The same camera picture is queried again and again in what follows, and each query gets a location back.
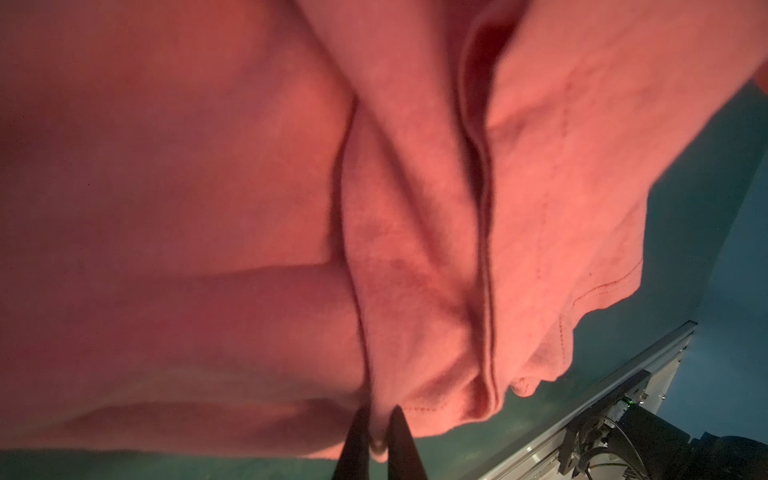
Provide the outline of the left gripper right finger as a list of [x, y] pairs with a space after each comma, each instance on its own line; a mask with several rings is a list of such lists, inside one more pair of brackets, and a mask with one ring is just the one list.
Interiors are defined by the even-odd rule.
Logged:
[[396, 406], [391, 413], [387, 442], [389, 480], [428, 479], [404, 411], [400, 406]]

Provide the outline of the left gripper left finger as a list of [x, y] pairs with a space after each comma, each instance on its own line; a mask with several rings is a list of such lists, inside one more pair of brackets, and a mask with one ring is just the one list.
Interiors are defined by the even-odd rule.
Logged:
[[370, 408], [360, 408], [347, 432], [332, 480], [368, 480], [370, 463]]

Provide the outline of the pink red t-shirt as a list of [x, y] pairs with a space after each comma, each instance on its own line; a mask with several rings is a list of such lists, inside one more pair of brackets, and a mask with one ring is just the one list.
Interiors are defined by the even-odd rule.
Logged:
[[763, 1], [5, 1], [1, 445], [338, 456], [639, 287]]

